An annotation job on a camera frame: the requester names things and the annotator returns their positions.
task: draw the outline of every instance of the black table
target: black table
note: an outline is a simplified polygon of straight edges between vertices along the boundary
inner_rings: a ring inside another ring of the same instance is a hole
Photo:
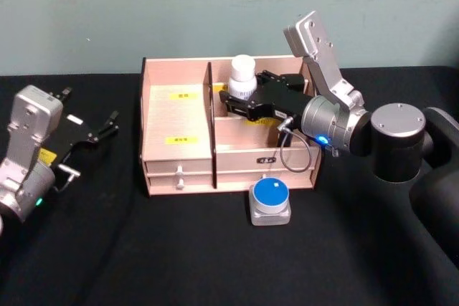
[[[459,118],[459,72],[344,70],[366,108],[436,106]],[[293,191],[287,226],[257,228],[246,193],[147,197],[138,166],[138,75],[0,78],[0,149],[23,86],[73,87],[66,110],[120,132],[69,165],[81,178],[0,238],[1,305],[459,305],[459,271],[412,213],[412,182],[327,154],[315,191]]]

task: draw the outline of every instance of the blue led light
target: blue led light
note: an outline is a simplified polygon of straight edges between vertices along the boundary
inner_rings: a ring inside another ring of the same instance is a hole
[[[328,139],[327,139],[325,136],[323,136],[323,135],[318,136],[318,137],[317,137],[317,141],[318,141],[319,143],[324,144],[324,145],[328,145]]]

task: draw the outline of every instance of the yellow label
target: yellow label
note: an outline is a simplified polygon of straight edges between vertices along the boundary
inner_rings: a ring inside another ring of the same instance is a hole
[[[198,143],[197,136],[169,136],[166,138],[166,145],[186,145],[187,143]]]
[[[259,120],[256,121],[250,121],[246,120],[246,124],[248,125],[278,125],[280,123],[279,120],[276,120],[275,118],[260,118]]]
[[[51,152],[50,150],[45,150],[44,148],[40,148],[38,159],[40,159],[46,165],[50,166],[52,162],[55,161],[56,157],[56,153]]]
[[[223,83],[220,83],[220,84],[213,84],[213,85],[212,85],[212,90],[213,90],[214,92],[220,92],[220,91],[222,91],[222,90],[228,91],[228,85],[223,84]]]
[[[170,100],[197,100],[198,94],[195,92],[169,93]]]

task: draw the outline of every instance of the wooden drawer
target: wooden drawer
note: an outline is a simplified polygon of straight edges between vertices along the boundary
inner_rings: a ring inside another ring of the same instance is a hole
[[[181,161],[146,161],[147,173],[176,173],[181,166],[184,173],[212,173],[212,159],[190,159]]]
[[[170,187],[170,190],[175,190],[177,193],[187,192],[189,189],[196,190],[199,186],[212,187],[211,173],[184,173],[183,176],[177,176],[175,173],[149,173],[148,178],[151,188]],[[183,188],[177,187],[180,179],[184,182]]]
[[[287,170],[283,171],[266,171],[267,177],[275,177],[284,181],[289,188],[312,188],[313,182],[311,180],[312,170],[307,170],[302,173],[295,173]],[[252,172],[225,172],[219,173],[218,189],[220,191],[246,191],[249,187],[253,186],[259,179],[262,178],[263,172],[252,171]]]
[[[318,154],[317,147],[310,147],[313,169]],[[283,149],[285,162],[291,168],[304,168],[308,163],[308,151],[301,147]],[[257,148],[252,150],[226,150],[217,152],[217,170],[225,171],[286,171],[279,156],[279,148]]]

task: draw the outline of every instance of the teal wall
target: teal wall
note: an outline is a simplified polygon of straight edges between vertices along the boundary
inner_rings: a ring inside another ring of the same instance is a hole
[[[290,54],[320,11],[342,67],[456,66],[459,0],[0,0],[0,75],[138,72],[141,58]]]

